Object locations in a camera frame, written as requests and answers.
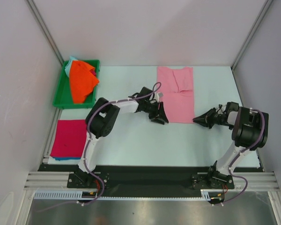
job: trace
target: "green plastic bin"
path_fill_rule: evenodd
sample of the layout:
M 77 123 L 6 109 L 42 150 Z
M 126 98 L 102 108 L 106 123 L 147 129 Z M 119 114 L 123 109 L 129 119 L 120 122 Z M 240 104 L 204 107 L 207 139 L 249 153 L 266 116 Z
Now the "green plastic bin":
M 99 78 L 99 60 L 83 60 L 88 64 L 96 68 L 96 76 Z M 71 90 L 70 90 L 70 80 L 66 75 L 65 67 L 68 61 L 65 61 L 62 65 L 62 70 L 60 74 L 60 79 L 58 87 L 55 93 L 53 105 L 59 109 L 87 109 L 92 108 L 96 101 L 96 92 L 97 86 L 94 88 L 94 91 L 86 98 L 82 104 L 74 104 L 72 100 Z

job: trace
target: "purple cable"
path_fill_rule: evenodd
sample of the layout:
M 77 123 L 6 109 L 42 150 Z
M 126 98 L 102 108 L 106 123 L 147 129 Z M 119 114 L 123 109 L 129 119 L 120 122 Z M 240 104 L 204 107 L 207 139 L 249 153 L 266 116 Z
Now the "purple cable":
M 88 122 L 88 125 L 87 125 L 87 129 L 88 129 L 88 133 L 89 133 L 89 140 L 87 142 L 87 144 L 85 145 L 85 148 L 84 148 L 84 153 L 83 153 L 83 158 L 84 158 L 84 161 L 83 161 L 83 164 L 86 168 L 86 170 L 89 172 L 90 175 L 92 175 L 93 177 L 97 178 L 100 183 L 102 184 L 102 190 L 100 192 L 100 194 L 94 198 L 93 200 L 91 200 L 90 202 L 88 203 L 82 203 L 81 205 L 90 205 L 91 203 L 94 203 L 98 198 L 100 198 L 105 190 L 105 187 L 104 187 L 104 182 L 103 180 L 98 177 L 97 175 L 95 175 L 94 173 L 92 173 L 90 171 L 90 169 L 88 168 L 87 164 L 86 164 L 86 152 L 87 152 L 87 149 L 88 149 L 88 146 L 90 144 L 90 140 L 91 140 L 91 137 L 92 137 L 92 134 L 91 134 L 91 131 L 90 131 L 90 124 L 92 122 L 92 120 L 94 119 L 94 117 L 104 108 L 106 107 L 107 105 L 110 105 L 110 104 L 114 104 L 114 103 L 120 103 L 120 102 L 129 102 L 129 101 L 135 101 L 135 100 L 139 100 L 139 99 L 142 99 L 142 98 L 146 98 L 146 97 L 149 97 L 149 96 L 152 96 L 155 92 L 157 92 L 161 87 L 161 83 L 160 82 L 157 82 L 154 84 L 153 86 L 153 91 L 150 93 L 150 94 L 147 94 L 147 95 L 144 95 L 144 96 L 141 96 L 141 97 L 135 97 L 135 98 L 127 98 L 127 99 L 122 99 L 122 100 L 118 100 L 118 101 L 111 101 L 111 102 L 107 102 L 105 103 L 104 105 L 102 105 L 101 107 L 99 107 L 95 112 L 94 114 L 90 117 L 89 119 L 89 122 Z M 61 205 L 65 205 L 65 204 L 70 204 L 70 203 L 77 203 L 77 201 L 67 201 L 67 202 L 62 202 L 62 203 L 58 203 L 58 204 L 55 204 L 53 206 L 50 206 L 48 208 L 45 208 L 45 209 L 42 209 L 42 210 L 36 210 L 36 212 L 44 212 L 44 211 L 47 211 L 47 210 L 50 210 L 50 209 L 54 209 L 55 207 L 58 207 L 58 206 L 61 206 Z
M 241 150 L 240 153 L 244 153 L 245 151 L 247 151 L 247 150 L 249 150 L 249 149 L 255 147 L 255 146 L 259 143 L 259 141 L 261 140 L 261 138 L 262 138 L 262 136 L 263 136 L 263 133 L 264 133 L 264 127 L 265 127 L 266 121 L 265 121 L 265 119 L 264 119 L 263 113 L 262 113 L 260 110 L 257 110 L 257 109 L 252 109 L 252 111 L 256 111 L 256 112 L 258 112 L 258 113 L 260 114 L 260 117 L 261 117 L 261 131 L 260 131 L 260 134 L 259 134 L 259 137 L 257 138 L 257 140 L 256 140 L 252 145 L 250 145 L 249 147 L 247 147 L 247 148 Z M 238 155 L 232 160 L 232 162 L 229 164 L 229 167 L 232 167 L 232 165 L 236 162 L 236 160 L 237 160 L 239 157 L 240 157 L 240 154 L 238 154 Z M 239 197 L 239 196 L 240 196 L 241 194 L 243 194 L 243 193 L 245 192 L 245 190 L 248 188 L 248 180 L 247 180 L 245 177 L 234 175 L 234 174 L 231 172 L 230 169 L 228 169 L 228 171 L 229 171 L 229 173 L 230 173 L 230 175 L 231 175 L 232 177 L 243 179 L 243 180 L 245 181 L 245 186 L 244 186 L 244 188 L 243 188 L 243 190 L 242 190 L 241 192 L 239 192 L 236 196 L 234 196 L 234 197 L 232 197 L 232 198 L 230 198 L 230 199 L 224 201 L 224 203 L 229 202 L 229 201 L 231 201 L 231 200 L 233 200 L 233 199 Z

